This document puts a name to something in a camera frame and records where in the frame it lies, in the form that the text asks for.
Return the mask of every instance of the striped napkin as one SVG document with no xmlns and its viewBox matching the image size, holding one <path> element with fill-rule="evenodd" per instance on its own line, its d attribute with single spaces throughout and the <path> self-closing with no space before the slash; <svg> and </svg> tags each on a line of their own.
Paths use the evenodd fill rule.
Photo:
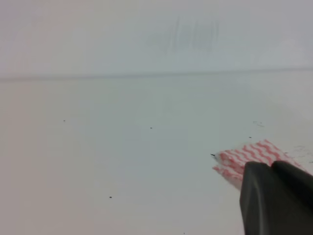
<svg viewBox="0 0 313 235">
<path fill-rule="evenodd" d="M 239 149 L 221 151 L 217 154 L 212 154 L 212 156 L 218 162 L 213 169 L 232 184 L 243 180 L 245 164 L 250 161 L 266 163 L 269 166 L 274 161 L 285 161 L 305 171 L 300 164 L 268 140 L 246 144 Z"/>
</svg>

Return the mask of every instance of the white surface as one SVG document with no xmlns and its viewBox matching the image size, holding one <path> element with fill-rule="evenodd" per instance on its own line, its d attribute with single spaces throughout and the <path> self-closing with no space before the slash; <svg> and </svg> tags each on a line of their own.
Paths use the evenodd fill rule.
<svg viewBox="0 0 313 235">
<path fill-rule="evenodd" d="M 312 67 L 309 0 L 2 0 L 0 77 Z"/>
<path fill-rule="evenodd" d="M 210 153 L 267 138 L 308 162 L 312 76 L 1 82 L 0 233 L 237 235 Z"/>
</svg>

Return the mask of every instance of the black object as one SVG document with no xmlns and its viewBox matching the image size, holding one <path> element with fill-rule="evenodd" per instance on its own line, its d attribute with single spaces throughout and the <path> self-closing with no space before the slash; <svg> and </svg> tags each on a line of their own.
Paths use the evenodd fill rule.
<svg viewBox="0 0 313 235">
<path fill-rule="evenodd" d="M 249 162 L 240 207 L 246 235 L 313 235 L 313 176 L 286 162 Z"/>
</svg>

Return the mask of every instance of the horizontal line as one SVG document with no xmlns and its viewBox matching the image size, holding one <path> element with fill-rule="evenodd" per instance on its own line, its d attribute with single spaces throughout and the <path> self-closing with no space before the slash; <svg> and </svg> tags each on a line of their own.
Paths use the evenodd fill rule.
<svg viewBox="0 0 313 235">
<path fill-rule="evenodd" d="M 95 80 L 95 79 L 144 79 L 144 78 L 165 78 L 165 77 L 190 77 L 190 76 L 211 76 L 223 74 L 252 74 L 252 73 L 273 73 L 273 72 L 296 72 L 296 71 L 313 71 L 313 67 L 299 68 L 280 68 L 280 69 L 255 69 L 255 70 L 225 70 L 210 72 L 152 72 L 152 73 L 129 73 L 129 74 L 104 74 L 104 75 L 27 75 L 27 76 L 7 76 L 1 77 L 0 82 L 24 82 L 24 81 L 63 81 L 63 80 Z"/>
</svg>

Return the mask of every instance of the white table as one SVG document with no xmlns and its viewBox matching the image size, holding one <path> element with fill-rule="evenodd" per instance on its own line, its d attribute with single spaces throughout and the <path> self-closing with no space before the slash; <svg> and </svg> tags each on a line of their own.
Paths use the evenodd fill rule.
<svg viewBox="0 0 313 235">
<path fill-rule="evenodd" d="M 210 153 L 266 138 L 311 171 L 312 77 L 2 81 L 0 233 L 239 234 Z"/>
</svg>

